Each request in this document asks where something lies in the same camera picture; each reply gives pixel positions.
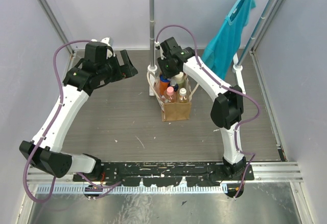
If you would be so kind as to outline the orange bottle blue cap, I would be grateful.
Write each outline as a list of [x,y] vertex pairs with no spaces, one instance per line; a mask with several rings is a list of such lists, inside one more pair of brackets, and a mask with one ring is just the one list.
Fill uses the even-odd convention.
[[168,88],[170,80],[166,79],[163,75],[159,77],[159,94],[160,96],[164,95],[165,90]]

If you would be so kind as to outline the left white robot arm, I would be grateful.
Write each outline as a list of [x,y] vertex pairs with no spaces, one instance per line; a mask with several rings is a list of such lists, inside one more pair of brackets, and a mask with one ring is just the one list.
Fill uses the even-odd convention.
[[62,93],[47,120],[31,141],[22,141],[19,150],[27,164],[56,178],[68,173],[84,173],[90,181],[102,176],[100,159],[88,154],[62,152],[66,134],[83,104],[92,92],[109,83],[135,76],[126,50],[120,51],[123,64],[110,44],[91,41],[85,46],[84,57],[63,79]]

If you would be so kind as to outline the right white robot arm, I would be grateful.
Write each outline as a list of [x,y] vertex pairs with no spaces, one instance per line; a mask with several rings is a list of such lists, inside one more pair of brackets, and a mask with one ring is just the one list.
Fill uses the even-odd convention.
[[242,89],[230,86],[211,71],[190,47],[183,49],[175,38],[155,43],[160,50],[157,63],[165,78],[183,72],[210,96],[213,101],[211,120],[220,128],[224,146],[223,171],[230,180],[236,180],[246,167],[246,158],[241,152],[239,123],[244,112]]

